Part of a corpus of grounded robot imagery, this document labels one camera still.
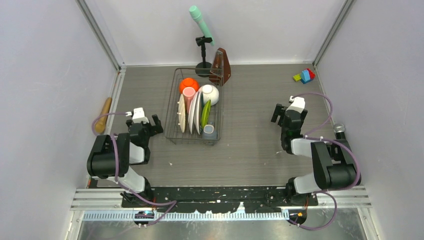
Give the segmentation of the woven bamboo plate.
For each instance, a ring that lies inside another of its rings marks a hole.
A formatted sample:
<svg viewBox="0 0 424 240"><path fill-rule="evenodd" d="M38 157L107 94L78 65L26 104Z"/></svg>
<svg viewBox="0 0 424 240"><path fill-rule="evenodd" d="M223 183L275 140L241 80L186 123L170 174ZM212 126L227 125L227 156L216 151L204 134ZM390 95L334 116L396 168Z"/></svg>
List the woven bamboo plate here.
<svg viewBox="0 0 424 240"><path fill-rule="evenodd" d="M183 94L180 95L177 104L178 104L178 111L177 111L178 126L181 132L184 133L186 130L186 104L185 104L185 99Z"/></svg>

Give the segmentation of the white printed round plate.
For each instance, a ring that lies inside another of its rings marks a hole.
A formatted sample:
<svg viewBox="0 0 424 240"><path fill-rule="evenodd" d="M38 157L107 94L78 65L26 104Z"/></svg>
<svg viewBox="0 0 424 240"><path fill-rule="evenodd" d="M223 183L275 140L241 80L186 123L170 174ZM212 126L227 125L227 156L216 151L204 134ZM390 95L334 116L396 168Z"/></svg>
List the white printed round plate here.
<svg viewBox="0 0 424 240"><path fill-rule="evenodd" d="M188 112L188 129L189 129L190 134L193 133L194 114L195 114L196 102L197 102L198 95L199 95L199 92L196 92L194 94L194 97L191 100L190 108L189 108L189 112Z"/></svg>

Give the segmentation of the black wire dish rack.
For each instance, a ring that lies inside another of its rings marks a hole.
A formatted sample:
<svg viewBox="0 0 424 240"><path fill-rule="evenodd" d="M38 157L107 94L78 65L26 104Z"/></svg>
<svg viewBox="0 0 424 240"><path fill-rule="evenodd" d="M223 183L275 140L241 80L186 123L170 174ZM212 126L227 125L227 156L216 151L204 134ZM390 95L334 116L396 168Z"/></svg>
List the black wire dish rack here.
<svg viewBox="0 0 424 240"><path fill-rule="evenodd" d="M180 67L174 71L165 137L174 144L215 145L221 138L224 81L222 71Z"/></svg>

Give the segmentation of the lime green plate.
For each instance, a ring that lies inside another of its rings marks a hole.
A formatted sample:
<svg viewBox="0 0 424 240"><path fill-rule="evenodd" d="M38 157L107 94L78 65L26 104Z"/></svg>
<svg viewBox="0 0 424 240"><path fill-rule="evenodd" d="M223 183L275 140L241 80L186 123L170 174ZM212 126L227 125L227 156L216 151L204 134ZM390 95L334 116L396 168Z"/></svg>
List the lime green plate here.
<svg viewBox="0 0 424 240"><path fill-rule="evenodd" d="M210 111L211 111L211 100L208 100L202 109L202 114L200 118L202 129L208 124Z"/></svg>

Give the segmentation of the pink mug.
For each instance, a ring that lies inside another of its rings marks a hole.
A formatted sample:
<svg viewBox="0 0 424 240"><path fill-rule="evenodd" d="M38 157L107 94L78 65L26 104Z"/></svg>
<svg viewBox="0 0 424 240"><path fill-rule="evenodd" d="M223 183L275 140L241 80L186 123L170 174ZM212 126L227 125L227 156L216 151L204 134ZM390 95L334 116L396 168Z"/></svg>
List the pink mug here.
<svg viewBox="0 0 424 240"><path fill-rule="evenodd" d="M197 91L193 87L185 87L182 91L183 99L184 99L184 105L185 110L187 113L190 112L191 102L195 96Z"/></svg>

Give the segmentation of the small grey patterned mug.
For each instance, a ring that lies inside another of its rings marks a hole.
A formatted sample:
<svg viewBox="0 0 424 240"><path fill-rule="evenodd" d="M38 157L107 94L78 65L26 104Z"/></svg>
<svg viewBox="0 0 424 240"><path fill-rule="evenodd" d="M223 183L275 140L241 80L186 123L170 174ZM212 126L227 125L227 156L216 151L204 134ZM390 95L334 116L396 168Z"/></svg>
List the small grey patterned mug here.
<svg viewBox="0 0 424 240"><path fill-rule="evenodd" d="M218 132L213 124L206 124L202 131L202 138L204 140L216 140Z"/></svg>

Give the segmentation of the orange bowl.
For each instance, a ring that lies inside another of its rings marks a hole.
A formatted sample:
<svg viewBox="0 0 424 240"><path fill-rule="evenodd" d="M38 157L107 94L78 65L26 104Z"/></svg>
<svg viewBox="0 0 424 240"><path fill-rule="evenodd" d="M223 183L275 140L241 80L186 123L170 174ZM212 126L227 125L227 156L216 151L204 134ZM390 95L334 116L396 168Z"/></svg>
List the orange bowl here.
<svg viewBox="0 0 424 240"><path fill-rule="evenodd" d="M200 88L200 85L194 78L184 78L179 84L179 93L182 94L183 90L188 87L193 88L197 92Z"/></svg>

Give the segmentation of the white bowl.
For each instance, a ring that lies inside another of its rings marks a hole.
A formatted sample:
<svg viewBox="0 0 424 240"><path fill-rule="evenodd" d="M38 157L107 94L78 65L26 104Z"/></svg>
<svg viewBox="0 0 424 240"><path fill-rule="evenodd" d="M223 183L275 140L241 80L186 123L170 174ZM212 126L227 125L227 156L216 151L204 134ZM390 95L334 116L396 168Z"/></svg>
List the white bowl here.
<svg viewBox="0 0 424 240"><path fill-rule="evenodd" d="M205 84L199 88L199 91L202 92L204 105L208 100L211 100L212 106L218 103L220 92L214 84Z"/></svg>

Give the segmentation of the green rimmed white plate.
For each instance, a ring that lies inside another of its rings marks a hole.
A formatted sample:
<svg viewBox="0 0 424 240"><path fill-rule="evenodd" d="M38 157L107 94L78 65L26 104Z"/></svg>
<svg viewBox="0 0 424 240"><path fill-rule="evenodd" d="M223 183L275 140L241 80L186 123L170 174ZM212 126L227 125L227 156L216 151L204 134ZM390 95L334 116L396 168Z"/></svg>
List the green rimmed white plate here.
<svg viewBox="0 0 424 240"><path fill-rule="evenodd" d="M202 91L198 91L197 92L197 98L195 101L195 108L194 108L194 116L193 116L193 121L194 121L194 126L195 126L195 130L196 132L200 135L201 134L201 123L200 123L200 118L201 118L201 106L202 106Z"/></svg>

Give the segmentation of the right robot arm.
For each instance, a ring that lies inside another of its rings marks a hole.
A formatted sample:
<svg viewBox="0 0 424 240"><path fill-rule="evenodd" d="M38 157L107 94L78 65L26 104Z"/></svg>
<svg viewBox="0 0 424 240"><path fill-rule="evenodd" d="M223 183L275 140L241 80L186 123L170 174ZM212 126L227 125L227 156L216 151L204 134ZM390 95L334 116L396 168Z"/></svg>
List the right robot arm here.
<svg viewBox="0 0 424 240"><path fill-rule="evenodd" d="M307 110L298 112L290 107L276 104L271 122L281 128L281 147L290 155L304 156L312 160L312 172L292 177L285 185L284 198L291 205L299 205L312 193L323 190L340 190L358 185L361 176L357 173L354 158L349 153L350 145L345 134L345 126L333 127L335 140L306 139L301 127Z"/></svg>

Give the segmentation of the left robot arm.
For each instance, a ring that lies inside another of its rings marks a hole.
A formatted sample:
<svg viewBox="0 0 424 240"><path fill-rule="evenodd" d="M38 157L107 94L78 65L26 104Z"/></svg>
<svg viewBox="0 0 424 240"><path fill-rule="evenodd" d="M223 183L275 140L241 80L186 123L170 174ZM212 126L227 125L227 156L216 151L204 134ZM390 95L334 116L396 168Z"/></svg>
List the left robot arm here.
<svg viewBox="0 0 424 240"><path fill-rule="evenodd" d="M129 119L126 121L127 133L99 134L95 125L108 115L101 114L92 123L96 139L87 159L87 172L91 177L118 184L125 190L122 194L125 199L148 207L153 203L153 190L147 178L136 173L132 166L150 161L150 138L164 132L161 120L156 114L152 115L154 125L149 120L136 122Z"/></svg>

